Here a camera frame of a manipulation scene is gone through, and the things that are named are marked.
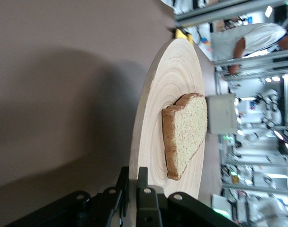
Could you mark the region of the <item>cream and chrome toaster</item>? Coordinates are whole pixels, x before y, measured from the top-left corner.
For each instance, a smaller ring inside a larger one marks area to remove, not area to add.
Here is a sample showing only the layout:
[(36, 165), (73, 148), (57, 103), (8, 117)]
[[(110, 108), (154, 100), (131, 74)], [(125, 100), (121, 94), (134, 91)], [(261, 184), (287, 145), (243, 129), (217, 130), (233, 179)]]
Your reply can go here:
[(234, 93), (208, 97), (208, 130), (211, 134), (237, 132), (238, 103)]

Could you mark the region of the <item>brown table cover mat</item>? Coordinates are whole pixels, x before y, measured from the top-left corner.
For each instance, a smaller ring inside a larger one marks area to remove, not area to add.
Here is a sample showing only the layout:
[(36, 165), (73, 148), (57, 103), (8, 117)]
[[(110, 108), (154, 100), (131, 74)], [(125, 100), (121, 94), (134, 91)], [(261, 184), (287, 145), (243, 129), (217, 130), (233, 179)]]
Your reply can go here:
[(161, 0), (0, 0), (0, 227), (129, 164)]

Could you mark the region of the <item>brown bread slice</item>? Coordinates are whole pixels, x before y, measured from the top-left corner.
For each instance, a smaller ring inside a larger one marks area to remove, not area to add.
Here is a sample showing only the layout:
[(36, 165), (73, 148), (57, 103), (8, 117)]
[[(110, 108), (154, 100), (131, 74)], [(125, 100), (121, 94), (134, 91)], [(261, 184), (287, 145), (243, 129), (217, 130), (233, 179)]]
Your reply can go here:
[(179, 180), (203, 143), (207, 132), (207, 103), (202, 94), (181, 96), (162, 109), (167, 176)]

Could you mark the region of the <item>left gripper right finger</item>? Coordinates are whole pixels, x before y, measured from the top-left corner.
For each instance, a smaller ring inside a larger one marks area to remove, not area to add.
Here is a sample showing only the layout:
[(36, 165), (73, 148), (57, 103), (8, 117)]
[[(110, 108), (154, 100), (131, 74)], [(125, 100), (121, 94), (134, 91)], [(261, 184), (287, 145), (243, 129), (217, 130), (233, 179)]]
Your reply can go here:
[(140, 167), (138, 172), (136, 227), (163, 227), (156, 190), (148, 186), (147, 167)]

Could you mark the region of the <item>person in white shirt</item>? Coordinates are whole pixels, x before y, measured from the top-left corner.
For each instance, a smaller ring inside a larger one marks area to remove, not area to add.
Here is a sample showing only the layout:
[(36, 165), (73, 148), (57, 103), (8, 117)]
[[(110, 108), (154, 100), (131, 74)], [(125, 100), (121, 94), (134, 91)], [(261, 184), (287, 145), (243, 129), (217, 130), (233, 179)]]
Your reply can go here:
[(246, 54), (277, 44), (282, 50), (288, 50), (288, 33), (274, 23), (251, 24), (230, 30), (232, 45), (230, 57), (241, 58)]

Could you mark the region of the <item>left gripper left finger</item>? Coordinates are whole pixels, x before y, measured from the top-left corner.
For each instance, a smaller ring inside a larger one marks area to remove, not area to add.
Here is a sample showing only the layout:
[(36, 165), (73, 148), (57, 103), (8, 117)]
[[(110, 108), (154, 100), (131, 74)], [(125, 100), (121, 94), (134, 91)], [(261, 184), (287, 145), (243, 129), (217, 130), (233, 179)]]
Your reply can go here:
[(121, 168), (117, 183), (104, 190), (95, 210), (95, 227), (122, 227), (129, 202), (129, 167)]

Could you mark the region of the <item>round wooden plate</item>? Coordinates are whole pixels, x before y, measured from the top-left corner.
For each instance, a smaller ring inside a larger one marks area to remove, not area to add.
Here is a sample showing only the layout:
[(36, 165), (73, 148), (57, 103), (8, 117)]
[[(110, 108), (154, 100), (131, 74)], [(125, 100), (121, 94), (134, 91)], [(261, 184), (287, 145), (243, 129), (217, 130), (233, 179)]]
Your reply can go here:
[(183, 38), (167, 42), (157, 53), (147, 73), (137, 107), (129, 160), (129, 207), (136, 208), (136, 181), (140, 167), (148, 168), (148, 183), (163, 188), (165, 196), (185, 192), (197, 198), (205, 145), (201, 144), (178, 181), (167, 177), (162, 134), (162, 109), (182, 95), (204, 94), (198, 55)]

